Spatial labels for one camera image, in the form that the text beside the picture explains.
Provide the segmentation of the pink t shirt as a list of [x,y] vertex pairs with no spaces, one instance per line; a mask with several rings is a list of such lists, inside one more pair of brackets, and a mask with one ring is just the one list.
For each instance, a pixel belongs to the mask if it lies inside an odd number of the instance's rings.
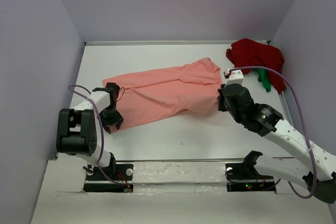
[[209,58],[179,67],[122,74],[103,80],[122,88],[117,110],[125,130],[172,117],[182,111],[201,116],[217,103],[221,69]]

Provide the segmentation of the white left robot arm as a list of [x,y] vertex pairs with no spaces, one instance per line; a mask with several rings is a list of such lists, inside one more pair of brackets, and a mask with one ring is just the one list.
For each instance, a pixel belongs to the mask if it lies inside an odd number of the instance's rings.
[[122,115],[117,111],[120,87],[107,83],[104,88],[95,88],[85,96],[75,91],[76,85],[68,89],[84,98],[79,105],[61,109],[58,115],[56,149],[85,160],[104,179],[115,176],[117,165],[114,155],[104,149],[104,132],[111,128],[120,129]]

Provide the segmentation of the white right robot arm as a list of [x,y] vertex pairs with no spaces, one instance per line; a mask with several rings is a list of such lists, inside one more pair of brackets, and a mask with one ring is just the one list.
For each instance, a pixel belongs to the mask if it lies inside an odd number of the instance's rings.
[[251,151],[241,164],[241,174],[248,178],[275,176],[303,187],[324,203],[335,203],[334,155],[312,141],[307,142],[273,107],[255,103],[241,84],[223,84],[218,93],[219,111],[229,112],[245,129],[278,145],[293,157],[285,160]]

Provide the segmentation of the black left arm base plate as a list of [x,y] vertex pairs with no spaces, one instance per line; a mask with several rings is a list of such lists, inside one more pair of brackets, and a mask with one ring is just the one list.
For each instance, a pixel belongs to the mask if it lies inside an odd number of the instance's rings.
[[133,171],[132,163],[117,163],[116,170],[87,165],[83,167],[86,172],[83,190],[87,193],[132,193]]

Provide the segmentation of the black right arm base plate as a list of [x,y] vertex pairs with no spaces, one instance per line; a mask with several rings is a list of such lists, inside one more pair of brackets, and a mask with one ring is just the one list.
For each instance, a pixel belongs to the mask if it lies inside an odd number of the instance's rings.
[[243,163],[226,163],[225,178],[226,189],[229,193],[270,191],[276,192],[276,179],[272,176],[260,175],[251,166]]

